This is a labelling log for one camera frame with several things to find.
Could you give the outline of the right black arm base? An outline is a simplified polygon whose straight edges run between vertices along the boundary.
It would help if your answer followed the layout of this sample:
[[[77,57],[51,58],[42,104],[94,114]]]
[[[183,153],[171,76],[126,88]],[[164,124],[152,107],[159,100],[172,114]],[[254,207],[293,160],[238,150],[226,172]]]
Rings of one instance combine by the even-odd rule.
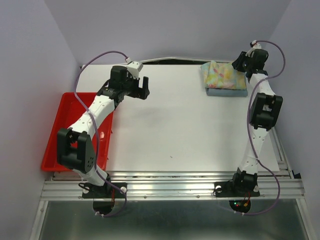
[[[236,213],[247,214],[251,209],[251,198],[259,197],[258,175],[235,173],[230,180],[213,183],[213,196],[232,198],[229,205]]]

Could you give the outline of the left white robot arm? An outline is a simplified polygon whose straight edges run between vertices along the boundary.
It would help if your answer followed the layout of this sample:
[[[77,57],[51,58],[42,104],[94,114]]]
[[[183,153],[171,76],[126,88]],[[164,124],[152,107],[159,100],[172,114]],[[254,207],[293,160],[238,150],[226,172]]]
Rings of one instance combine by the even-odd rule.
[[[111,193],[111,184],[109,175],[97,165],[99,151],[94,149],[93,138],[99,137],[99,127],[126,96],[141,100],[148,97],[149,79],[139,77],[142,68],[140,61],[113,66],[109,79],[96,93],[91,105],[82,105],[85,112],[81,117],[57,132],[58,164],[94,185],[94,191],[100,197]]]

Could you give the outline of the floral pastel skirt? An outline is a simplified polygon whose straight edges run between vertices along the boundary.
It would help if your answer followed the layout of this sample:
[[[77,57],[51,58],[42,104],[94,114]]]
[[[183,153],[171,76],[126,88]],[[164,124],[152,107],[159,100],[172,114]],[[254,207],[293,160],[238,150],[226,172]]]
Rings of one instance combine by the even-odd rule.
[[[206,62],[200,66],[200,70],[206,89],[247,89],[245,74],[235,70],[230,62]]]

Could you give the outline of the blue denim skirt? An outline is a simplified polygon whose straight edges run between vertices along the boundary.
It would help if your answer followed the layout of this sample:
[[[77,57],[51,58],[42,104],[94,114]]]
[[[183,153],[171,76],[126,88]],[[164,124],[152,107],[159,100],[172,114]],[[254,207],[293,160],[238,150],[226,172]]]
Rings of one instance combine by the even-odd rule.
[[[224,89],[224,88],[206,88],[205,92],[208,96],[213,97],[247,97],[248,91],[238,89]]]

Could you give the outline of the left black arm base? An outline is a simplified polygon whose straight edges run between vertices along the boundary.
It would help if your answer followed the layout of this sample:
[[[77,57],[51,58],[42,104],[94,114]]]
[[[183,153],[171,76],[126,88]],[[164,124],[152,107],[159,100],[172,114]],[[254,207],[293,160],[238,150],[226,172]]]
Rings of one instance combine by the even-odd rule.
[[[82,189],[83,199],[93,200],[92,208],[96,216],[115,217],[123,211],[123,206],[116,210],[116,199],[126,201],[126,196],[116,188],[107,183],[103,186],[96,186],[88,182],[81,182],[78,186]]]

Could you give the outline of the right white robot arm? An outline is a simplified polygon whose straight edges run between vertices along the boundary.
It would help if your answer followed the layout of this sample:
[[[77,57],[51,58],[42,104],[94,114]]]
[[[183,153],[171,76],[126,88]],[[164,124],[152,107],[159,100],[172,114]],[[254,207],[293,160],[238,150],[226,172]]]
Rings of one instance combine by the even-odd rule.
[[[246,117],[248,143],[243,159],[230,182],[231,192],[242,195],[247,190],[258,191],[258,159],[265,138],[276,125],[283,98],[276,95],[268,82],[264,70],[269,54],[264,49],[252,48],[241,52],[232,66],[245,73],[248,83],[253,87]]]

